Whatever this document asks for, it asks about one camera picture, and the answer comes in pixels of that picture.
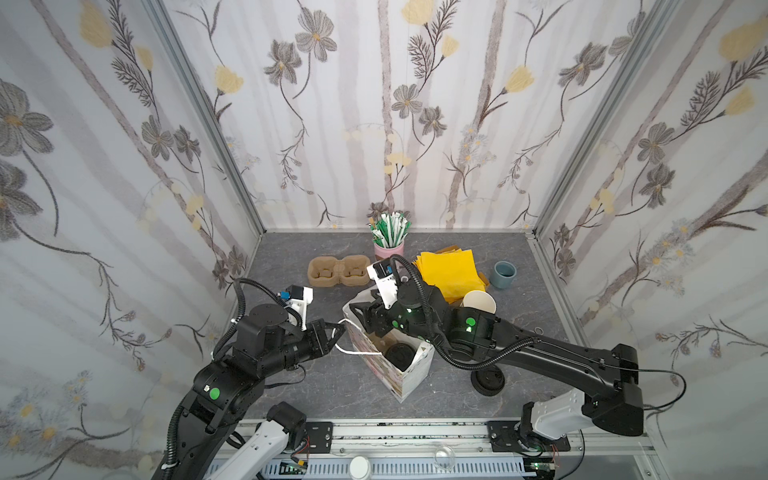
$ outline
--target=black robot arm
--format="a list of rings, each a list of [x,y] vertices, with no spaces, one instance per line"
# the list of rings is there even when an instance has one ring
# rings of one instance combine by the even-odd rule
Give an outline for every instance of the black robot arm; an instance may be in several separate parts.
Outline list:
[[[336,333],[329,336],[328,329]],[[262,396],[265,380],[326,355],[344,332],[344,325],[322,319],[301,330],[288,321],[286,306],[278,304],[259,305],[242,316],[231,354],[202,368],[177,407],[163,464],[152,479],[203,478],[216,452]],[[287,448],[295,449],[303,435],[291,425],[284,426],[289,435]]]
[[[572,417],[580,416],[578,422],[590,422],[619,435],[642,435],[643,398],[635,349],[622,344],[612,350],[585,348],[518,328],[482,310],[450,306],[437,287],[425,285],[418,270],[400,259],[395,258],[406,265],[408,281],[399,280],[394,262],[382,260],[369,269],[379,286],[378,298],[349,305],[366,332],[384,336],[398,329],[427,339],[443,359],[464,370],[484,370],[498,363],[559,380],[578,391],[579,411],[570,412]],[[552,407],[542,410],[551,414]],[[559,432],[580,425],[572,417],[554,430],[542,426],[541,436],[552,438],[557,431],[559,437],[572,431]]]

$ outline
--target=yellow napkin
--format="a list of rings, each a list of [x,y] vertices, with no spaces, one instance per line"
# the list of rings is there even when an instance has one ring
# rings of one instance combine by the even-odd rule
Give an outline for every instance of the yellow napkin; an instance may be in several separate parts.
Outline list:
[[[485,291],[471,250],[422,252],[415,263],[424,281],[438,287],[448,303],[464,298],[472,290]]]

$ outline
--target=gray flower print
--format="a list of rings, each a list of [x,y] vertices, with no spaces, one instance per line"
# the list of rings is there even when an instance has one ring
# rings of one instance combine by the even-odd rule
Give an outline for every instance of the gray flower print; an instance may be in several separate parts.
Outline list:
[[[408,118],[411,113],[418,114],[422,110],[422,102],[414,100],[417,95],[416,84],[412,84],[410,87],[400,85],[395,89],[393,95],[397,102],[392,106],[392,109],[400,110],[400,118]]]
[[[227,285],[227,274],[230,272],[230,269],[227,268],[227,264],[224,262],[224,260],[216,260],[216,265],[214,265],[214,278],[216,280],[219,280],[219,290],[223,289]]]
[[[0,242],[18,238],[16,215],[37,215],[43,211],[21,191],[27,183],[24,171],[0,160]]]
[[[326,50],[336,51],[336,43],[329,38],[333,31],[333,22],[322,10],[315,10],[314,15],[307,7],[301,8],[299,24],[306,30],[296,34],[296,47],[309,53],[315,51],[315,58],[328,60]]]
[[[644,20],[645,12],[640,12],[637,14],[637,17],[632,18],[627,24],[627,33],[629,35],[614,38],[611,47],[608,49],[608,54],[615,57],[629,50],[629,46],[632,45],[632,40],[634,40],[634,36],[637,35],[637,31],[640,30]]]
[[[0,80],[0,155],[16,155],[23,144],[39,154],[51,153],[53,145],[40,134],[51,127],[50,118],[29,111],[29,99],[21,88]]]
[[[183,125],[179,125],[174,137],[176,137],[176,147],[179,149],[179,153],[187,154],[187,160],[192,163],[193,155],[200,155],[200,141],[192,140],[190,132]]]
[[[296,83],[296,70],[301,66],[301,57],[292,42],[272,40],[270,58],[275,61],[271,67],[265,67],[264,73],[270,76],[270,83],[279,85],[283,75],[292,84]]]
[[[646,161],[650,158],[651,163],[658,164],[664,159],[664,150],[661,149],[662,145],[666,145],[672,141],[672,134],[674,128],[667,128],[667,124],[659,122],[653,127],[648,129],[648,137],[641,138],[637,142],[637,146],[642,148],[637,159],[639,161]]]
[[[168,148],[173,148],[174,137],[169,131],[160,132],[160,125],[154,119],[154,115],[149,116],[149,121],[141,124],[141,138],[149,145],[152,145],[152,157],[163,156],[163,160],[170,158]]]
[[[670,170],[665,164],[660,164],[648,172],[648,183],[640,190],[640,195],[650,195],[648,208],[656,208],[664,205],[667,199],[664,198],[664,189],[672,186],[674,170]]]
[[[579,85],[586,83],[589,72],[597,70],[605,63],[606,48],[605,45],[592,45],[592,42],[589,42],[581,50],[581,53],[574,57],[576,65],[560,70],[560,81],[558,82],[560,86],[564,87],[572,80],[576,80]]]
[[[554,231],[554,242],[565,245],[571,239],[571,231],[563,223],[559,229]]]
[[[368,212],[368,218],[378,220],[382,214],[388,214],[389,207],[384,202],[371,202],[371,210]]]
[[[440,107],[427,107],[422,112],[422,116],[419,117],[419,123],[424,124],[424,130],[422,130],[422,135],[427,135],[432,130],[435,131],[435,136],[439,137],[442,135],[442,132],[445,131],[446,128],[448,128],[448,125],[443,124],[440,122],[440,119],[443,117],[442,113],[440,112]]]
[[[558,253],[558,268],[562,271],[564,276],[571,274],[571,269],[576,266],[576,259],[574,254],[568,250],[561,250]]]
[[[238,276],[240,272],[245,270],[245,262],[245,256],[237,249],[237,245],[233,245],[229,255],[229,264],[233,276]]]

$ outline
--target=floral wallpaper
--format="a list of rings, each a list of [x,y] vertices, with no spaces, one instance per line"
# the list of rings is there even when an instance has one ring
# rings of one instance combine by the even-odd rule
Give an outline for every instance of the floral wallpaper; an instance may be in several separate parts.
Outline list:
[[[0,52],[3,475],[150,478],[256,237],[141,4],[7,4]]]
[[[765,2],[683,2],[540,235],[594,346],[686,377],[647,412],[675,479],[768,467],[743,441],[768,422],[767,105]]]
[[[164,3],[268,228],[532,228],[652,7]]]

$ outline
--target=white string handle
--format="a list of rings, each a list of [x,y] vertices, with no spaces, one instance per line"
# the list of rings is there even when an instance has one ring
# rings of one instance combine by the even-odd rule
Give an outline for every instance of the white string handle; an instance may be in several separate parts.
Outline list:
[[[347,323],[349,323],[350,325],[352,325],[352,326],[354,326],[355,328],[357,328],[357,329],[358,329],[360,332],[362,332],[362,329],[361,329],[361,328],[360,328],[360,327],[357,325],[357,323],[354,323],[354,322],[353,322],[352,320],[350,320],[350,319],[347,319],[347,318],[342,318],[342,319],[339,321],[339,323],[341,323],[341,322],[347,322]],[[335,335],[335,334],[336,334],[336,329],[333,329],[333,331],[331,332],[331,336],[333,336],[333,335]],[[339,350],[341,353],[346,353],[347,355],[383,355],[381,352],[350,352],[349,350],[344,350],[343,348],[341,348],[341,347],[339,346],[339,344],[338,344],[338,343],[335,345],[335,347],[336,347],[336,349],[337,349],[337,350]]]

